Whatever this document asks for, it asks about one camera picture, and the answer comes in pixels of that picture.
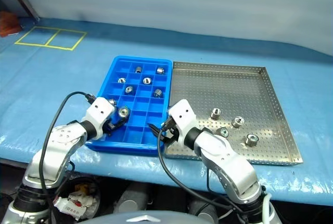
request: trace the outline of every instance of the perforated metal tray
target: perforated metal tray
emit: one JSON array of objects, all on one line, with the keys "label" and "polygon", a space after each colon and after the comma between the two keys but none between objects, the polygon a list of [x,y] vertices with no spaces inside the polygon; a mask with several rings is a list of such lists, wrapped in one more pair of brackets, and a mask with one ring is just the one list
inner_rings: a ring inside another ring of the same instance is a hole
[{"label": "perforated metal tray", "polygon": [[[296,165],[303,163],[265,67],[242,67],[201,63],[173,63],[170,106],[187,99],[197,114],[200,127],[213,132],[229,131],[232,148],[251,163]],[[213,108],[221,109],[218,121],[210,118]],[[245,124],[234,128],[232,119],[242,116]],[[248,147],[247,134],[259,137]],[[199,159],[177,142],[165,149],[168,157]]]}]

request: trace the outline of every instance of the yellow tape square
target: yellow tape square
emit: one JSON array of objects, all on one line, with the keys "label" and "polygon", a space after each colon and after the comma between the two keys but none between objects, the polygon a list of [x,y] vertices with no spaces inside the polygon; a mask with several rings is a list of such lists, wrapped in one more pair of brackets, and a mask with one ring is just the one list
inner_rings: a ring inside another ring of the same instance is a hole
[{"label": "yellow tape square", "polygon": [[[47,42],[45,44],[37,44],[37,43],[25,43],[22,42],[22,40],[28,36],[28,34],[30,34],[34,29],[50,29],[50,30],[56,30],[56,33],[54,33],[52,35],[52,37],[50,37]],[[60,33],[60,32],[74,32],[74,33],[81,33],[82,36],[79,38],[79,40],[72,46],[72,47],[62,47],[62,46],[53,46],[53,45],[49,45],[49,43]],[[83,31],[76,31],[76,30],[69,30],[69,29],[62,29],[62,28],[49,28],[49,27],[33,27],[31,30],[29,30],[25,35],[23,35],[22,37],[20,37],[15,44],[16,45],[26,45],[26,46],[39,46],[39,47],[49,47],[49,48],[55,48],[55,49],[61,49],[61,50],[69,50],[69,51],[73,51],[78,44],[83,40],[83,38],[87,35],[87,32],[83,32]]]}]

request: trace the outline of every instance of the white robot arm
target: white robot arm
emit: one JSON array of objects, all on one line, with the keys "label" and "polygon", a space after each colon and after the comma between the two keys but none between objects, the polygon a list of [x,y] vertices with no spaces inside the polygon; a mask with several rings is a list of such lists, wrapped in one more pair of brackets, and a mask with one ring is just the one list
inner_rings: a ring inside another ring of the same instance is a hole
[{"label": "white robot arm", "polygon": [[[52,129],[42,161],[44,182],[53,194],[64,179],[70,156],[87,140],[103,135],[103,126],[116,110],[105,98],[96,98],[82,121]],[[42,190],[39,166],[42,150],[28,165],[17,196],[10,203],[2,223],[43,223],[49,218],[49,202]]]},{"label": "white robot arm", "polygon": [[[218,176],[232,202],[246,211],[263,205],[265,196],[253,166],[231,148],[226,138],[214,135],[206,128],[199,129],[196,115],[186,99],[169,109],[169,119],[162,130],[171,128],[177,129],[178,143],[194,150],[205,166]],[[249,221],[281,223],[272,205],[265,212],[250,215]]]}]

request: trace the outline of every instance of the metal nut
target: metal nut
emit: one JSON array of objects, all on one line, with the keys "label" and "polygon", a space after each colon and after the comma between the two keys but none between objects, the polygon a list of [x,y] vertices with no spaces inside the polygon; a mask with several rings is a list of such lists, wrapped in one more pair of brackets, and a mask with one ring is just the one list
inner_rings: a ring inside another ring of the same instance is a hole
[{"label": "metal nut", "polygon": [[114,107],[117,106],[117,101],[113,98],[109,99],[109,103],[112,104]]},{"label": "metal nut", "polygon": [[160,98],[162,97],[162,91],[160,89],[156,89],[152,95],[156,98]]},{"label": "metal nut", "polygon": [[126,94],[130,94],[130,93],[132,93],[133,92],[133,86],[128,86],[128,87],[126,87],[126,89],[125,89],[125,93]]},{"label": "metal nut", "polygon": [[142,72],[142,67],[135,68],[135,73],[141,73],[141,72]]},{"label": "metal nut", "polygon": [[245,140],[245,144],[250,147],[254,147],[257,145],[259,141],[259,137],[256,136],[255,134],[248,134]]},{"label": "metal nut", "polygon": [[245,120],[241,116],[235,117],[235,119],[232,121],[232,125],[235,128],[240,128],[244,124]]},{"label": "metal nut", "polygon": [[151,84],[151,78],[145,77],[143,82],[144,82],[145,85],[150,85]]},{"label": "metal nut", "polygon": [[119,110],[118,110],[118,116],[120,118],[126,118],[130,115],[131,110],[127,107],[127,106],[122,106]]},{"label": "metal nut", "polygon": [[214,108],[212,110],[212,113],[210,114],[210,117],[214,120],[218,120],[221,116],[221,110],[219,108]]},{"label": "metal nut", "polygon": [[125,83],[126,79],[124,77],[121,77],[120,79],[118,79],[118,83]]},{"label": "metal nut", "polygon": [[157,74],[164,74],[164,68],[163,67],[157,67],[156,73]]},{"label": "metal nut", "polygon": [[229,131],[226,127],[221,127],[216,130],[216,134],[221,136],[221,137],[228,137],[229,136]]}]

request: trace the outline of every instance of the blue table surface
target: blue table surface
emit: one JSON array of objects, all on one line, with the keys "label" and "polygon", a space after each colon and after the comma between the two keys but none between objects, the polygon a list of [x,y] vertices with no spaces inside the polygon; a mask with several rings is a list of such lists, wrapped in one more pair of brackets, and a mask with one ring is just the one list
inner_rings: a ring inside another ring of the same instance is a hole
[{"label": "blue table surface", "polygon": [[[42,147],[65,95],[75,90],[96,94],[117,55],[265,66],[304,163],[255,165],[258,178],[273,199],[333,205],[333,57],[285,43],[56,19],[38,25],[88,32],[75,50],[15,45],[33,26],[30,19],[22,19],[22,24],[21,33],[0,39],[1,158],[28,163]],[[45,39],[42,35],[31,37]],[[55,41],[75,43],[72,37],[77,38],[62,34]],[[74,97],[58,125],[80,120],[87,107],[82,97]],[[174,185],[157,157],[81,147],[71,159],[79,172]],[[200,161],[167,159],[166,164],[189,187],[206,190],[206,169]],[[211,186],[223,192],[214,175]]]}]

